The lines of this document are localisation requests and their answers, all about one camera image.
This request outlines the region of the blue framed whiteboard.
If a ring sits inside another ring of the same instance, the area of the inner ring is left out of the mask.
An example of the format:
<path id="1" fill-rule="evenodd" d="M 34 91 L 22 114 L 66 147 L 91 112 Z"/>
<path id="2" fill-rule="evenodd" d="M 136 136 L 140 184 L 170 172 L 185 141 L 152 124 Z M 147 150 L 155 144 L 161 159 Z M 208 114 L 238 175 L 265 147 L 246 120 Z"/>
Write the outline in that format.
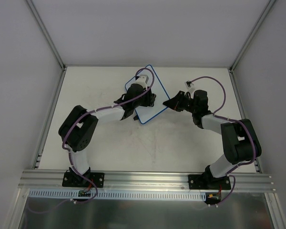
<path id="1" fill-rule="evenodd" d="M 167 109 L 163 102 L 170 99 L 156 71 L 149 64 L 139 69 L 135 76 L 125 84 L 126 93 L 122 101 L 135 98 L 134 101 L 123 105 L 122 119 L 135 114 L 134 120 L 146 124 Z"/>

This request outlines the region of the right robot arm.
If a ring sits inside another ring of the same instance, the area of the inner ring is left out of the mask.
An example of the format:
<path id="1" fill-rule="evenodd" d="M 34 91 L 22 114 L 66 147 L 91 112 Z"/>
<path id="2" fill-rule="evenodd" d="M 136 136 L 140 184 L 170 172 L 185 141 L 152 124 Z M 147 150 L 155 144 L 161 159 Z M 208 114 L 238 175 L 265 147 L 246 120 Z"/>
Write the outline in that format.
<path id="1" fill-rule="evenodd" d="M 231 120 L 213 114 L 208 107 L 206 91 L 196 90 L 193 96 L 179 91 L 175 97 L 163 104 L 177 112 L 190 112 L 197 127 L 218 133 L 222 138 L 223 154 L 208 165 L 200 176 L 189 178 L 190 189 L 224 187 L 231 172 L 261 156 L 262 148 L 251 121 Z"/>

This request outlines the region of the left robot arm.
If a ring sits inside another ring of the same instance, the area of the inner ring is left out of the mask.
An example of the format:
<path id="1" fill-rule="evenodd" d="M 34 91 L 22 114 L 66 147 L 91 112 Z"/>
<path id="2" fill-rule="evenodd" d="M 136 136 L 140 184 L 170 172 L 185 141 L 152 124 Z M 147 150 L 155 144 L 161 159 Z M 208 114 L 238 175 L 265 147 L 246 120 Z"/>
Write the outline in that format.
<path id="1" fill-rule="evenodd" d="M 112 106 L 88 112 L 77 105 L 58 130 L 62 148 L 68 152 L 70 167 L 64 173 L 64 187 L 103 187 L 103 173 L 93 173 L 88 165 L 85 148 L 91 142 L 97 125 L 128 118 L 137 107 L 153 107 L 156 94 L 149 86 L 133 83 Z"/>

